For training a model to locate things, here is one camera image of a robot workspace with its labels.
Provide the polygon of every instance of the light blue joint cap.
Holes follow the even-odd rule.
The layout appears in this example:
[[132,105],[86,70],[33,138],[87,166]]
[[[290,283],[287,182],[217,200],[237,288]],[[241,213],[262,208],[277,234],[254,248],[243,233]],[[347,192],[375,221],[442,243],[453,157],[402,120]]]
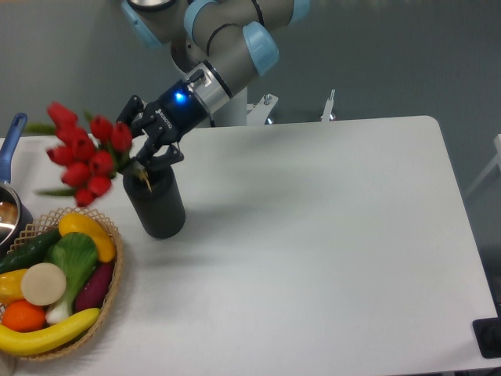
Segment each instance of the light blue joint cap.
[[279,61],[279,49],[275,41],[259,22],[251,22],[244,26],[243,36],[256,70],[260,76],[264,75]]
[[302,20],[310,11],[310,0],[294,0],[294,10],[289,24]]
[[196,15],[198,12],[210,2],[215,0],[195,0],[192,2],[185,13],[184,25],[188,36],[193,40],[193,24],[195,23]]
[[158,38],[151,32],[151,30],[144,24],[144,22],[139,18],[138,14],[134,12],[134,9],[124,0],[121,4],[122,10],[127,16],[127,20],[131,23],[135,34],[141,40],[141,42],[149,49],[157,49],[162,46],[162,43]]

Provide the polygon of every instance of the green stem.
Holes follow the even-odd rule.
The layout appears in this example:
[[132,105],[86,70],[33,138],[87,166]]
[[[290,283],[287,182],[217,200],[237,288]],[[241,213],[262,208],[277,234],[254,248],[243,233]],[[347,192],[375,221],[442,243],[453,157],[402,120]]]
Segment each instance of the green stem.
[[126,168],[130,162],[131,162],[131,156],[130,156],[130,150],[128,150],[120,155],[120,158],[118,160],[117,172],[122,172],[122,170]]
[[42,196],[54,196],[54,197],[70,197],[74,196],[77,190],[75,188],[50,188],[47,190],[36,190],[36,194]]
[[89,111],[85,110],[84,111],[84,118],[90,124],[90,122],[92,121],[92,119],[94,118],[94,116]]
[[26,133],[37,133],[39,135],[54,136],[56,134],[56,126],[46,123],[28,123],[24,127]]
[[114,171],[118,171],[118,157],[117,157],[117,153],[115,152],[115,150],[111,146],[111,142],[110,141],[106,141],[104,143],[104,150],[106,150],[108,153],[110,153],[111,159],[113,159],[113,170]]

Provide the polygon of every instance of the black vase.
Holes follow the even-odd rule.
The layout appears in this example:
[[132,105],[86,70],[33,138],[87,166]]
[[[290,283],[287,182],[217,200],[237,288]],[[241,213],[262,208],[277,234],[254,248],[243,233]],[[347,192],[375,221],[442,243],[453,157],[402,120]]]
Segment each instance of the black vase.
[[172,167],[150,174],[149,187],[131,173],[124,174],[124,188],[144,230],[158,239],[177,234],[185,224],[178,184]]

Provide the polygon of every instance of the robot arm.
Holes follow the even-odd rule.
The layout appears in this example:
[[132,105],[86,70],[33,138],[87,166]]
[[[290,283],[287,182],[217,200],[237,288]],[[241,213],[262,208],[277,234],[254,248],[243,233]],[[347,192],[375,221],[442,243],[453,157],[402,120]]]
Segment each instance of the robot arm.
[[[146,170],[158,171],[183,156],[181,138],[221,108],[278,61],[269,30],[299,20],[309,0],[128,0],[122,5],[140,38],[150,47],[185,36],[207,54],[206,60],[157,100],[132,96],[117,121],[134,137],[148,140],[136,156]],[[167,152],[155,157],[162,147]]]

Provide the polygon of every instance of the green vegetable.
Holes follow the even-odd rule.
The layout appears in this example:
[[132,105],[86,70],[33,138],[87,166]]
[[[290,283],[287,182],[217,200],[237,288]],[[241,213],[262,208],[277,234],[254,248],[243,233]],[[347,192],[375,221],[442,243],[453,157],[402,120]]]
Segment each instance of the green vegetable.
[[3,258],[0,262],[0,274],[26,269],[42,262],[49,247],[60,239],[57,228],[34,237]]
[[49,306],[45,318],[48,324],[57,324],[73,313],[73,300],[84,287],[97,262],[97,247],[84,233],[68,233],[47,252],[45,258],[61,268],[67,278],[66,291]]

